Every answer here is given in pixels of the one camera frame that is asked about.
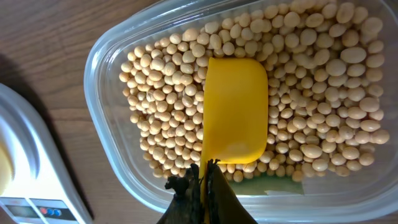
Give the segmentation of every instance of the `wooden table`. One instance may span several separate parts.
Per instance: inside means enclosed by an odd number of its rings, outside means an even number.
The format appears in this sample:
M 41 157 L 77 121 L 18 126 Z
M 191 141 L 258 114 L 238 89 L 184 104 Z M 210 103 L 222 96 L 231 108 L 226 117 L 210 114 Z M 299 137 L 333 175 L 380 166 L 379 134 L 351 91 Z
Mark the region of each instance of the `wooden table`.
M 95 41 L 156 0 L 0 1 L 0 82 L 43 116 L 95 223 L 155 223 L 119 183 L 98 139 L 83 92 Z M 398 213 L 365 223 L 397 223 Z M 0 211 L 0 223 L 12 223 Z

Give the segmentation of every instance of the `digital kitchen scale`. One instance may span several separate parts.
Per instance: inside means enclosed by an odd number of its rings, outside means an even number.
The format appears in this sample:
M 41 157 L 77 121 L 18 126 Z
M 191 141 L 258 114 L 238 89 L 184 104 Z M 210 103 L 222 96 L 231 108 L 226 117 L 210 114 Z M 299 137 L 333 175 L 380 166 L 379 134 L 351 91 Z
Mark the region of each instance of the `digital kitchen scale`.
M 44 121 L 2 84 L 0 206 L 17 223 L 92 223 Z

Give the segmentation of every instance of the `clear plastic container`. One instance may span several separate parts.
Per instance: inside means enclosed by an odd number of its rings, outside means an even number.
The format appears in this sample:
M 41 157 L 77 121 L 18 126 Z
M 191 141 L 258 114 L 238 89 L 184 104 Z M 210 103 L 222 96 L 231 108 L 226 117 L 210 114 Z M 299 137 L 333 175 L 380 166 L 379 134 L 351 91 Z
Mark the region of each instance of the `clear plastic container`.
M 109 162 L 123 186 L 144 205 L 165 212 L 173 192 L 164 189 L 165 179 L 152 175 L 142 158 L 139 130 L 129 122 L 129 105 L 118 78 L 120 64 L 134 46 L 154 42 L 187 27 L 264 9 L 290 1 L 162 1 L 133 15 L 107 31 L 94 45 L 85 68 L 86 101 Z M 376 161 L 350 177 L 335 174 L 305 179 L 305 196 L 285 193 L 238 195 L 243 206 L 259 222 L 355 222 L 398 210 L 398 26 L 394 0 L 358 0 L 356 5 L 379 16 L 385 43 L 383 128 L 391 140 L 376 149 Z

